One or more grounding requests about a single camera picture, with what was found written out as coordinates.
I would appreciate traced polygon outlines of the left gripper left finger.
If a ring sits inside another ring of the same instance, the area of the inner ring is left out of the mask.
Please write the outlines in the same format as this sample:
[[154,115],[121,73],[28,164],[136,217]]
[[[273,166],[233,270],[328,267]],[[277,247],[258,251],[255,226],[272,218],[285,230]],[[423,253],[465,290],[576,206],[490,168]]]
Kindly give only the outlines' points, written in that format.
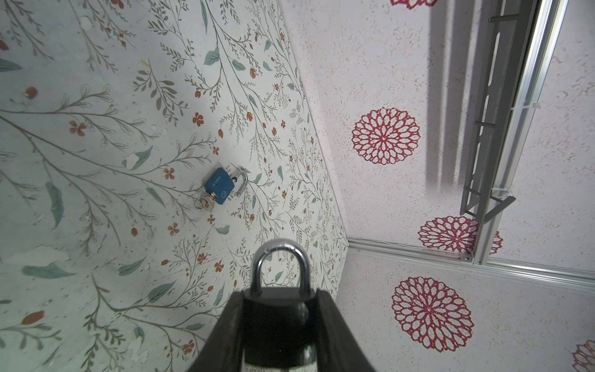
[[241,371],[244,293],[231,294],[214,329],[188,372]]

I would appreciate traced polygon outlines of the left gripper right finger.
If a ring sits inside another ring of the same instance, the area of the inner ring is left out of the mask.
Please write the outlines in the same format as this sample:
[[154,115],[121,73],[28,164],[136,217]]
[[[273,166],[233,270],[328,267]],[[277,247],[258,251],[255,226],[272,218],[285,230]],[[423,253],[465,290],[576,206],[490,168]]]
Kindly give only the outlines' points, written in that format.
[[359,348],[331,294],[319,289],[315,299],[318,371],[375,371]]

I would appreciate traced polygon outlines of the small metal key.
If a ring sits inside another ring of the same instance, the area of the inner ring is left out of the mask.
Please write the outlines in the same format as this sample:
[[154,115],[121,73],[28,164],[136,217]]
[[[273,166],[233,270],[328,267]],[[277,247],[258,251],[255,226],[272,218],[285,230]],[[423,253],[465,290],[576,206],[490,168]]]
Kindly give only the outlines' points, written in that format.
[[212,211],[216,204],[216,194],[203,195],[195,200],[195,207],[200,210]]

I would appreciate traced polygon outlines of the blue padlock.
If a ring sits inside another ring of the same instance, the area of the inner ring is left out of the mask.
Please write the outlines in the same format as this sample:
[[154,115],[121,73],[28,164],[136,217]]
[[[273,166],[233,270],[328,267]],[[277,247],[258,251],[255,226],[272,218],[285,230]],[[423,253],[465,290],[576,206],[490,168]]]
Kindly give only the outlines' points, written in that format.
[[249,183],[248,171],[240,167],[237,172],[231,175],[223,167],[217,168],[204,185],[205,192],[218,205],[224,202],[232,195],[243,194]]

